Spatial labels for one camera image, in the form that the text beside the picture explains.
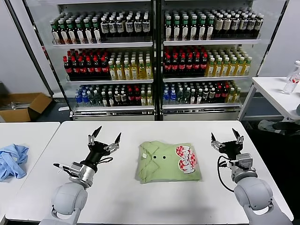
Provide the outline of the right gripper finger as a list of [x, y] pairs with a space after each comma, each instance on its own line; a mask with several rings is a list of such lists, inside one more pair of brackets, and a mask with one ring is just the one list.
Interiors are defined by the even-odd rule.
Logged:
[[236, 137], [236, 144], [242, 145], [244, 142], [244, 136], [240, 135], [238, 131], [236, 131], [234, 128], [232, 128], [232, 131]]
[[225, 145], [221, 142], [219, 142], [214, 134], [211, 132], [211, 146], [215, 149], [215, 150], [223, 150]]

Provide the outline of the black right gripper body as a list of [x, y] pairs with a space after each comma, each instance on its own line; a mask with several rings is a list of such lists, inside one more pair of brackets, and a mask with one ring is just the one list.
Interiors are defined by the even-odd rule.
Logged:
[[242, 151], [242, 143], [236, 141], [223, 142], [218, 151], [226, 154], [230, 160], [236, 160], [236, 156]]

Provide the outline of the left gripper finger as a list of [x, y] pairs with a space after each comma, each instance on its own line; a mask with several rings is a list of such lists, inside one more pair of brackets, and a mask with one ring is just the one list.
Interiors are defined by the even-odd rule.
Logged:
[[113, 153], [116, 150], [118, 150], [120, 147], [120, 137], [121, 137], [121, 133], [119, 133], [119, 135], [117, 136], [114, 143], [111, 143], [108, 146], [104, 147], [104, 150], [106, 150], [107, 152], [110, 152], [110, 153]]
[[101, 131], [102, 126], [98, 127], [97, 129], [94, 130], [94, 132], [91, 135], [88, 135], [88, 146], [93, 146], [96, 144], [100, 144], [100, 142], [96, 141], [96, 137]]

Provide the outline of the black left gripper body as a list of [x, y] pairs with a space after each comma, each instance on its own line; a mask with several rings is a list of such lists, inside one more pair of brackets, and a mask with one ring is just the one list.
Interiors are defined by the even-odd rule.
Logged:
[[90, 150], [86, 159], [81, 161], [80, 164], [86, 165], [93, 170], [98, 169], [98, 164], [102, 157], [109, 156], [110, 152], [105, 149], [108, 144], [95, 141], [94, 144], [88, 144], [88, 148]]

